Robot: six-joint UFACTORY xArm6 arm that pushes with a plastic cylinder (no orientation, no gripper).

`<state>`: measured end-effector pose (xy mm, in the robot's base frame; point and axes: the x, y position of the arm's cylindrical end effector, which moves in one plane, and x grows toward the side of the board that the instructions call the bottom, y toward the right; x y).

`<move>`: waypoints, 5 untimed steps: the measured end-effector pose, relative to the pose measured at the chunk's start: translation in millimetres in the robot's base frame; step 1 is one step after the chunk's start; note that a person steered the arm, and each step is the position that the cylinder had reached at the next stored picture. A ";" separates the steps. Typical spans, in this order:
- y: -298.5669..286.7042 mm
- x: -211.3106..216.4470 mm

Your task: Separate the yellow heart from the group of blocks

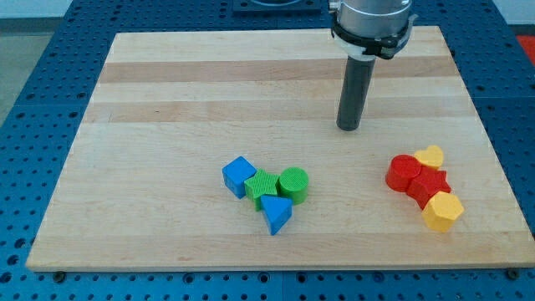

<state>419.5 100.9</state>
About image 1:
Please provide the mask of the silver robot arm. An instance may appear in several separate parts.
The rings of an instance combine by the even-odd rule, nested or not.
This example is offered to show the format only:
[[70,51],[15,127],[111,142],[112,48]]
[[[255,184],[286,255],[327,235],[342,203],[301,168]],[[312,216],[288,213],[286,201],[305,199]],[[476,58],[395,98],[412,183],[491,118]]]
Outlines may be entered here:
[[408,43],[418,15],[411,0],[340,0],[331,35],[352,59],[392,59]]

